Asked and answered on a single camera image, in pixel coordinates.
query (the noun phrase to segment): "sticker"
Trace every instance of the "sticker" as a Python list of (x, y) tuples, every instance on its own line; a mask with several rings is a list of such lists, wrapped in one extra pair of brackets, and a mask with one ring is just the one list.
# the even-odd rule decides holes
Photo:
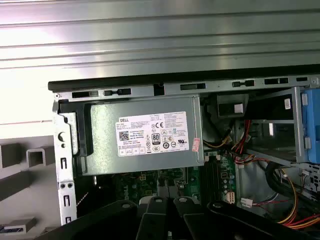
[(284, 108), (285, 108), (286, 110), (291, 109), (290, 98), (286, 98), (286, 99), (284, 100)]
[(198, 152), (200, 146), (200, 138), (194, 138), (192, 144), (192, 152)]
[(234, 105), (234, 113), (235, 114), (243, 114), (244, 113), (244, 105), (241, 104), (235, 104)]
[[(119, 157), (189, 150), (185, 111), (120, 117), (115, 129)], [(195, 138), (192, 151), (199, 145)]]

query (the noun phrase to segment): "metal bracket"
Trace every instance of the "metal bracket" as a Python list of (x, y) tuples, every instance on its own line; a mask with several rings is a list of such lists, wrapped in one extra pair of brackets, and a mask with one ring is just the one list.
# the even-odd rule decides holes
[(320, 87), (320, 80), (318, 76), (311, 76), (310, 77), (310, 88), (316, 89)]
[(71, 127), (65, 117), (53, 113), (55, 168), (58, 183), (61, 225), (77, 218)]

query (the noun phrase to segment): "motherboard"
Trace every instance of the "motherboard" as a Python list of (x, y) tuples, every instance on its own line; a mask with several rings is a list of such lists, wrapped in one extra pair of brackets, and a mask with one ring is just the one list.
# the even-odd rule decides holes
[(116, 200), (138, 204), (146, 196), (189, 196), (199, 201), (201, 197), (198, 166), (122, 173), (112, 179)]
[(214, 198), (211, 200), (225, 201), (231, 204), (236, 199), (236, 166), (233, 156), (223, 150), (206, 151), (205, 156), (209, 157), (209, 164), (212, 166)]

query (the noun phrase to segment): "barcode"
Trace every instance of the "barcode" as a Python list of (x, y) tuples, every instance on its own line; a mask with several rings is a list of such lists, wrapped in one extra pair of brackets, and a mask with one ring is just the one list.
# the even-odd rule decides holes
[(287, 98), (287, 99), (284, 100), (284, 108), (286, 110), (291, 109), (290, 98)]
[(128, 131), (121, 131), (119, 132), (120, 141), (128, 141), (129, 139), (129, 132)]

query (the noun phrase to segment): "yellow wire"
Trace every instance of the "yellow wire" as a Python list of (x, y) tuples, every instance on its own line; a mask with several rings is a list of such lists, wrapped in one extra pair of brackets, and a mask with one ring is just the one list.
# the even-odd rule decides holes
[(316, 222), (320, 221), (320, 217), (317, 217), (316, 219), (313, 219), (311, 221), (305, 222), (303, 224), (299, 224), (299, 225), (294, 225), (294, 226), (289, 226), (289, 228), (295, 229), (295, 228), (301, 228), (303, 226), (309, 225), (309, 224), (315, 224)]
[(225, 145), (225, 144), (227, 143), (227, 141), (228, 141), (228, 138), (229, 138), (229, 136), (227, 136), (227, 137), (222, 141), (222, 143), (221, 143), (219, 146), (211, 145), (210, 143), (208, 143), (208, 142), (206, 142), (206, 141), (203, 141), (203, 142), (204, 142), (205, 145), (207, 145), (207, 146), (209, 146), (209, 147), (211, 147), (211, 148), (217, 149), (217, 148), (220, 148), (220, 147), (222, 147), (223, 145)]
[(239, 143), (240, 143), (240, 141), (238, 141), (238, 142), (231, 148), (231, 150), (233, 150)]
[[(281, 171), (283, 172), (283, 174), (287, 175), (286, 172), (285, 172), (283, 169), (281, 169)], [(289, 181), (289, 183), (291, 184), (291, 187), (292, 187), (292, 189), (293, 189), (294, 205), (293, 205), (293, 208), (292, 208), (292, 210), (291, 210), (290, 215), (287, 216), (287, 217), (286, 217), (285, 219), (283, 219), (282, 221), (278, 221), (278, 222), (277, 222), (278, 224), (283, 224), (283, 223), (285, 223), (286, 221), (288, 221), (288, 220), (293, 216), (293, 214), (295, 213), (296, 207), (297, 207), (297, 192), (296, 192), (295, 186), (293, 185), (293, 183), (292, 183), (292, 181), (290, 180), (290, 178), (288, 177), (288, 175), (287, 175), (287, 178), (288, 178), (288, 181)]]

